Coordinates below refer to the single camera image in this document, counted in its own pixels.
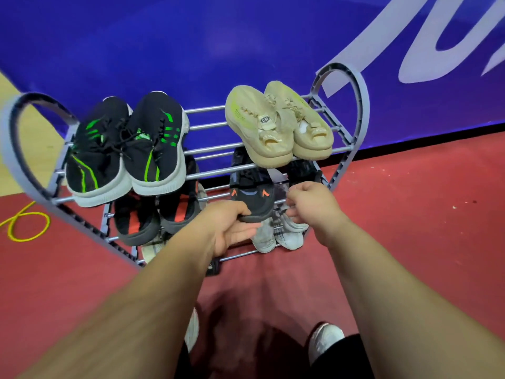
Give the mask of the person's right forearm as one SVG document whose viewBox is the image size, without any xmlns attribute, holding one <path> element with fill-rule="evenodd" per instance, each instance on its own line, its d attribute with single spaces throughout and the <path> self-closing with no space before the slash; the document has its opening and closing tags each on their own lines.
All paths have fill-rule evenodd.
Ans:
<svg viewBox="0 0 505 379">
<path fill-rule="evenodd" d="M 505 379 L 505 341 L 417 279 L 346 216 L 316 227 L 380 379 Z"/>
</svg>

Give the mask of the person's white left shoe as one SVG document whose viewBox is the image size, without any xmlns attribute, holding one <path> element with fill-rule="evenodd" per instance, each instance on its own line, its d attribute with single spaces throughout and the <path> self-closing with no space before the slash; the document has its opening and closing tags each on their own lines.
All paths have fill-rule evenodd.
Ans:
<svg viewBox="0 0 505 379">
<path fill-rule="evenodd" d="M 198 340 L 199 329 L 198 311 L 194 307 L 184 336 L 184 343 L 188 352 L 192 351 Z"/>
</svg>

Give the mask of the black sneaker with green stripes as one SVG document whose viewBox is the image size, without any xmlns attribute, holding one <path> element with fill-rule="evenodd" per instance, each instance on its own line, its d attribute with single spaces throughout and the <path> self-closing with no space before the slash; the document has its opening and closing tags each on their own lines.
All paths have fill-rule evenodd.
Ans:
<svg viewBox="0 0 505 379">
<path fill-rule="evenodd" d="M 127 102 L 109 96 L 80 120 L 65 166 L 67 188 L 80 207 L 110 203 L 131 190 L 121 131 L 132 112 Z"/>
<path fill-rule="evenodd" d="M 124 165 L 136 194 L 154 197 L 182 187 L 189 128 L 185 110 L 173 97 L 158 90 L 142 97 L 123 130 Z"/>
</svg>

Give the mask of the person's black trousers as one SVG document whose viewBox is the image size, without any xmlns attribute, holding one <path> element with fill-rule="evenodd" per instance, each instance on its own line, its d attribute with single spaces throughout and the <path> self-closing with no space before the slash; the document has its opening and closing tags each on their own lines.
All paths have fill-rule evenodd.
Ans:
<svg viewBox="0 0 505 379">
<path fill-rule="evenodd" d="M 214 375 L 221 379 L 246 379 L 247 377 L 254 379 L 375 379 L 359 333 L 346 336 L 332 345 L 312 366 L 309 365 L 307 356 L 308 340 L 309 336 L 303 347 L 281 331 L 264 333 L 260 336 L 254 352 L 256 363 L 239 363 L 234 368 L 216 370 L 215 373 L 213 368 L 204 367 L 203 358 L 194 367 L 184 344 L 174 379 L 210 379 Z"/>
</svg>

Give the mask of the blue banner with white lettering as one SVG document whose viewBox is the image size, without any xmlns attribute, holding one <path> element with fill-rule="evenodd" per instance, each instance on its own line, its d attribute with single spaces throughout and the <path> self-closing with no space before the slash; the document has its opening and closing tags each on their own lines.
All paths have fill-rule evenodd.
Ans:
<svg viewBox="0 0 505 379">
<path fill-rule="evenodd" d="M 0 0 L 0 72 L 79 117 L 152 90 L 303 95 L 333 61 L 367 83 L 363 148 L 505 122 L 505 0 Z"/>
</svg>

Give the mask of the person's right hand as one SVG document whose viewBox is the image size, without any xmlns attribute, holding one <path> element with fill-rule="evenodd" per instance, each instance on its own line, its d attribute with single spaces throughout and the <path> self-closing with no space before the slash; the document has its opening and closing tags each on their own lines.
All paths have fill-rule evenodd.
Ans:
<svg viewBox="0 0 505 379">
<path fill-rule="evenodd" d="M 312 224 L 307 225 L 314 230 L 320 244 L 335 250 L 343 250 L 348 246 L 349 241 L 342 230 L 349 219 L 339 208 L 332 192 L 323 184 L 303 182 L 292 186 L 286 194 L 286 204 L 311 210 Z"/>
</svg>

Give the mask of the person's white shoe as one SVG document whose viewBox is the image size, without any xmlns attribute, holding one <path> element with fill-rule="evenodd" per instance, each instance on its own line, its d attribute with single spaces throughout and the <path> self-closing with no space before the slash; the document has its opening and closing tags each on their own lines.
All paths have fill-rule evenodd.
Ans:
<svg viewBox="0 0 505 379">
<path fill-rule="evenodd" d="M 307 356 L 309 365 L 312 366 L 332 345 L 344 338 L 344 332 L 336 325 L 327 322 L 317 325 L 308 340 Z"/>
<path fill-rule="evenodd" d="M 198 311 L 194 307 L 184 336 L 184 343 L 188 352 L 192 351 L 198 340 L 199 329 Z"/>
</svg>

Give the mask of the grey heart-sided shoe rack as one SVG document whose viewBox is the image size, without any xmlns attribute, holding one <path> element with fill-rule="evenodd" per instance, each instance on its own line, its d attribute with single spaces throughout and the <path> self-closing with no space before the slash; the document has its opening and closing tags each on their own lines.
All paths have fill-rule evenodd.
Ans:
<svg viewBox="0 0 505 379">
<path fill-rule="evenodd" d="M 323 81 L 333 72 L 338 72 L 347 78 L 354 91 L 357 103 L 357 122 L 354 133 L 351 135 L 343 124 L 332 113 L 331 109 L 327 106 L 325 101 L 319 97 L 318 92 L 323 85 Z M 328 180 L 321 175 L 321 183 L 333 191 L 343 177 L 345 171 L 348 169 L 351 161 L 355 157 L 357 151 L 360 149 L 365 135 L 367 133 L 369 118 L 370 118 L 370 99 L 367 85 L 361 73 L 347 66 L 344 63 L 330 63 L 324 66 L 312 83 L 310 93 L 303 95 L 301 98 L 305 99 L 309 106 L 322 115 L 326 122 L 329 124 L 330 129 L 338 134 L 342 139 L 343 146 L 332 149 L 331 155 L 342 154 L 342 158 L 338 164 L 337 170 L 334 172 L 332 178 Z M 39 180 L 35 177 L 30 169 L 25 156 L 23 154 L 20 135 L 19 135 L 19 119 L 22 112 L 31 105 L 43 106 L 55 114 L 57 114 L 68 126 L 68 132 L 65 137 L 64 145 L 55 166 L 56 169 L 52 172 L 51 178 L 47 187 L 41 185 Z M 133 263 L 136 267 L 144 267 L 147 262 L 140 256 L 142 253 L 138 252 L 136 246 L 131 250 L 123 248 L 117 243 L 118 236 L 110 236 L 110 219 L 114 216 L 111 212 L 111 202 L 106 202 L 104 205 L 102 221 L 100 227 L 94 226 L 82 216 L 78 215 L 67 203 L 73 202 L 72 196 L 59 197 L 60 185 L 63 177 L 65 176 L 64 167 L 73 145 L 75 132 L 79 126 L 79 120 L 59 101 L 50 97 L 49 95 L 28 92 L 15 96 L 11 101 L 7 102 L 3 107 L 0 115 L 0 151 L 4 164 L 9 169 L 10 173 L 16 182 L 22 187 L 25 193 L 32 198 L 35 203 L 45 207 L 45 209 L 55 217 L 60 218 L 64 222 L 70 224 L 73 228 L 79 230 L 82 234 L 86 235 L 93 241 L 97 242 L 101 247 L 104 247 L 111 252 L 121 255 L 126 260 Z M 193 150 L 188 150 L 186 153 L 189 155 L 198 155 L 195 161 L 204 161 L 206 159 L 215 159 L 233 155 L 235 148 L 243 146 L 241 142 L 222 144 L 218 146 L 201 147 Z M 242 165 L 230 166 L 221 169 L 214 169 L 206 172 L 199 172 L 189 174 L 186 176 L 187 180 L 226 176 L 231 172 L 249 170 L 256 168 L 257 165 Z M 206 276 L 216 276 L 221 270 L 222 262 L 233 260 L 239 257 L 248 256 L 258 253 L 257 250 L 250 252 L 240 253 L 231 257 L 223 257 L 221 259 L 213 259 L 207 269 Z"/>
</svg>

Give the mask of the black sneaker with red stripe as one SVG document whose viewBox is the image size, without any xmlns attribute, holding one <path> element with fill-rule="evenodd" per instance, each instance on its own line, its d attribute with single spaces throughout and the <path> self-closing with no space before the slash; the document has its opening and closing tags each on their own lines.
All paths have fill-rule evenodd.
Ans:
<svg viewBox="0 0 505 379">
<path fill-rule="evenodd" d="M 205 206 L 199 198 L 206 193 L 198 179 L 187 180 L 176 191 L 158 197 L 162 234 L 174 235 L 196 217 Z"/>
<path fill-rule="evenodd" d="M 161 231 L 155 196 L 139 196 L 133 191 L 113 202 L 113 221 L 118 238 L 129 247 L 152 241 Z"/>
</svg>

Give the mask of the white grey sneaker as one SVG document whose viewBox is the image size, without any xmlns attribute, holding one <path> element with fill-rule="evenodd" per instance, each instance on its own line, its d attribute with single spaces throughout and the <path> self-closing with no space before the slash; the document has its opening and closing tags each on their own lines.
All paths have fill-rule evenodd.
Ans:
<svg viewBox="0 0 505 379">
<path fill-rule="evenodd" d="M 251 241 L 261 254 L 269 253 L 275 248 L 274 223 L 271 217 L 261 222 L 261 227 L 257 229 L 256 235 L 251 238 Z"/>
<path fill-rule="evenodd" d="M 282 203 L 278 211 L 274 212 L 274 238 L 282 247 L 296 250 L 304 245 L 304 233 L 309 229 L 305 223 L 295 223 L 286 215 L 289 206 Z"/>
</svg>

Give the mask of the person's left hand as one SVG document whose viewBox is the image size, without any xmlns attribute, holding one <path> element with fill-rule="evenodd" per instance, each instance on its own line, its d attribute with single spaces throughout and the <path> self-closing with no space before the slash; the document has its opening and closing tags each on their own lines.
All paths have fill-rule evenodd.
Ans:
<svg viewBox="0 0 505 379">
<path fill-rule="evenodd" d="M 208 238 L 213 257 L 224 255 L 232 243 L 232 225 L 241 222 L 239 216 L 250 215 L 247 205 L 241 201 L 217 201 L 210 203 L 202 212 L 204 232 Z"/>
</svg>

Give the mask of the beige chunky sandal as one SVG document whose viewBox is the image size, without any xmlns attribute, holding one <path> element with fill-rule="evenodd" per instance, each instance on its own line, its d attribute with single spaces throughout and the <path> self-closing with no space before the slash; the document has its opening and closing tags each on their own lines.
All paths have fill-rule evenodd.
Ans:
<svg viewBox="0 0 505 379">
<path fill-rule="evenodd" d="M 305 99 L 281 81 L 270 81 L 264 94 L 280 113 L 282 122 L 293 132 L 295 157 L 320 161 L 332 154 L 333 132 Z"/>
<path fill-rule="evenodd" d="M 226 99 L 225 118 L 257 166 L 276 169 L 293 159 L 291 119 L 272 95 L 248 85 L 235 86 Z"/>
</svg>

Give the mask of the black slipper with orange mark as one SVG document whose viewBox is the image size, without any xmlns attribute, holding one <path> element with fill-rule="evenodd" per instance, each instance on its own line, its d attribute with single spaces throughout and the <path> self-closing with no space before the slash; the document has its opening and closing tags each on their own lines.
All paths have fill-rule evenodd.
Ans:
<svg viewBox="0 0 505 379">
<path fill-rule="evenodd" d="M 274 211 L 274 183 L 267 169 L 254 167 L 230 173 L 230 198 L 244 202 L 250 215 L 239 216 L 245 223 L 260 223 L 270 218 Z"/>
</svg>

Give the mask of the person's white right shoe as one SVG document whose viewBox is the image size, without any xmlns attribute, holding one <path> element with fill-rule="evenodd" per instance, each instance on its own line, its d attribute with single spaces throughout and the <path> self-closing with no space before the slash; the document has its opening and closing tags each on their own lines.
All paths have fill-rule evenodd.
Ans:
<svg viewBox="0 0 505 379">
<path fill-rule="evenodd" d="M 344 332 L 336 325 L 327 322 L 317 325 L 308 340 L 307 356 L 309 365 L 312 366 L 332 345 L 344 338 Z"/>
</svg>

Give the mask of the person's left forearm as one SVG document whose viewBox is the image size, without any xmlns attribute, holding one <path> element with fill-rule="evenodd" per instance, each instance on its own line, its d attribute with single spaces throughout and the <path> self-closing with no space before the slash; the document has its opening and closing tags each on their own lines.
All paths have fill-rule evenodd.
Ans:
<svg viewBox="0 0 505 379">
<path fill-rule="evenodd" d="M 201 213 L 18 379 L 175 379 L 215 237 Z"/>
</svg>

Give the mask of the pale shoe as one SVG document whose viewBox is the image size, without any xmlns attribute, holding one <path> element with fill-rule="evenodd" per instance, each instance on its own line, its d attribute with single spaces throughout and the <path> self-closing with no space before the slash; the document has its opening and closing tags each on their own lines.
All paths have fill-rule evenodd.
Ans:
<svg viewBox="0 0 505 379">
<path fill-rule="evenodd" d="M 165 247 L 167 242 L 168 240 L 166 237 L 158 235 L 150 242 L 143 244 L 140 249 L 144 262 L 146 264 L 150 263 L 155 258 L 157 253 Z"/>
</svg>

